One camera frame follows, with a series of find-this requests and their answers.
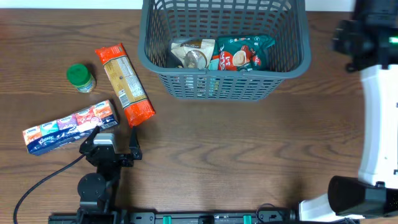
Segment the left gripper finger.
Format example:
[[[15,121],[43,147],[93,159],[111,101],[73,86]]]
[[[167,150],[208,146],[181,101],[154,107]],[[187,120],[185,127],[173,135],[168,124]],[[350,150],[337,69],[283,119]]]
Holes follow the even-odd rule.
[[[96,137],[96,135],[100,132],[100,127],[96,126],[92,132],[90,133],[90,135],[83,141],[83,143],[81,144],[81,146],[91,146],[93,145],[93,141],[94,138]]]
[[[133,126],[131,129],[129,149],[134,160],[142,160],[142,151],[137,138],[137,128],[135,126]]]

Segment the Kleenex tissue multipack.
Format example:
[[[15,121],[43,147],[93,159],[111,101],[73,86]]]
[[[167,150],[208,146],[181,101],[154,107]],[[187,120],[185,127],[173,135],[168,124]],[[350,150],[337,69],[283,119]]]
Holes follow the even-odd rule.
[[[97,126],[104,130],[118,124],[113,104],[105,100],[66,117],[26,129],[22,135],[27,152],[39,156],[89,136]]]

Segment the green lid Knorr jar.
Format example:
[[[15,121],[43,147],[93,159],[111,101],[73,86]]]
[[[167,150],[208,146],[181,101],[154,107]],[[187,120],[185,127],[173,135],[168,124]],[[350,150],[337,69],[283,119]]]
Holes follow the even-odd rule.
[[[89,93],[96,86],[96,80],[87,67],[77,63],[67,70],[68,81],[81,93]]]

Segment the orange spaghetti package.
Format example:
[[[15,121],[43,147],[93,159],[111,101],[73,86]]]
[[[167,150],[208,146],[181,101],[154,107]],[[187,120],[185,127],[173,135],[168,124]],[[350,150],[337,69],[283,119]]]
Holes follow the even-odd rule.
[[[155,110],[137,76],[123,44],[95,50],[116,96],[121,102],[130,127],[155,115]]]

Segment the beige coffee snack bag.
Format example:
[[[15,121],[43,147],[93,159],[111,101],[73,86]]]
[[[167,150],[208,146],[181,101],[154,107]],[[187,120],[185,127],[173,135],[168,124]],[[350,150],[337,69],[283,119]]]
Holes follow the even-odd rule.
[[[210,66],[215,45],[215,39],[176,40],[170,43],[170,52],[180,67],[204,70]]]

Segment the green Nescafe coffee bag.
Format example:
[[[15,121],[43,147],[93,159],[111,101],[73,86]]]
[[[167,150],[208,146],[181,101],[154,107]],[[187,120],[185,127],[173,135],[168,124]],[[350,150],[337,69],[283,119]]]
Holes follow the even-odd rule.
[[[216,39],[213,58],[218,70],[251,71],[268,69],[268,48],[275,44],[269,35],[234,35]]]

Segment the light blue small packet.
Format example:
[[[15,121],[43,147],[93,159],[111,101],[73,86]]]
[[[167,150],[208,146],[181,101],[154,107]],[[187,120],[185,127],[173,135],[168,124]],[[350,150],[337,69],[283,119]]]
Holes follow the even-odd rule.
[[[219,66],[219,59],[213,59],[210,61],[209,66],[208,66],[208,70],[218,70],[218,66]]]

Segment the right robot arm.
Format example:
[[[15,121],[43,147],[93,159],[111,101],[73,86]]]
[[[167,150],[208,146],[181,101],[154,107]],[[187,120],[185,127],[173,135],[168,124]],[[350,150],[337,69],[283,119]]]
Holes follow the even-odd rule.
[[[302,223],[358,223],[397,216],[397,0],[356,1],[335,29],[333,49],[352,59],[364,91],[358,177],[334,176],[328,192],[298,206]]]

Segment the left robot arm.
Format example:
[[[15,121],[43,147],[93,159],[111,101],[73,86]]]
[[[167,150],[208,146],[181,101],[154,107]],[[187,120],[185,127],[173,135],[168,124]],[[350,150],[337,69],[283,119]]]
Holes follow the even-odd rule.
[[[131,129],[128,149],[129,153],[117,153],[114,135],[101,133],[98,126],[81,144],[79,152],[96,167],[96,172],[86,174],[78,183],[78,223],[130,222],[128,211],[117,208],[115,201],[121,169],[142,159],[136,127]]]

